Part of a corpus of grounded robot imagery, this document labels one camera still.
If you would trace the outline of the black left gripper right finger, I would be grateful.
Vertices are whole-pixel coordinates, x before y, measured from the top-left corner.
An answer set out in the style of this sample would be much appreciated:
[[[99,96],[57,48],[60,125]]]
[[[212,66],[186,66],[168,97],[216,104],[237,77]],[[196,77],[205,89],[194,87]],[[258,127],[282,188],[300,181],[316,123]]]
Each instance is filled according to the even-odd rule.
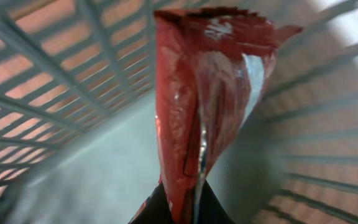
[[[201,194],[198,224],[234,224],[207,182]]]

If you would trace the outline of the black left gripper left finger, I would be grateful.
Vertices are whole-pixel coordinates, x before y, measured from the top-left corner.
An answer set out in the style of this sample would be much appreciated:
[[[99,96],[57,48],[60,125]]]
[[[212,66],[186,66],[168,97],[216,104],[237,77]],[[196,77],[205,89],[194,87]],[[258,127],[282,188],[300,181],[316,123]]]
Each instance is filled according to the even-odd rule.
[[[142,204],[129,224],[174,224],[162,182]]]

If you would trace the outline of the red brown snack bar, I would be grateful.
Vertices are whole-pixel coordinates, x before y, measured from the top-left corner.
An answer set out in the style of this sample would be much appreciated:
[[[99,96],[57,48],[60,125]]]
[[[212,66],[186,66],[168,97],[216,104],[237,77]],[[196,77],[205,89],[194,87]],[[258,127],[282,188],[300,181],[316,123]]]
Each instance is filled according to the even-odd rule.
[[[194,223],[207,174],[263,96],[278,49],[302,28],[237,7],[154,19],[161,180],[173,222]]]

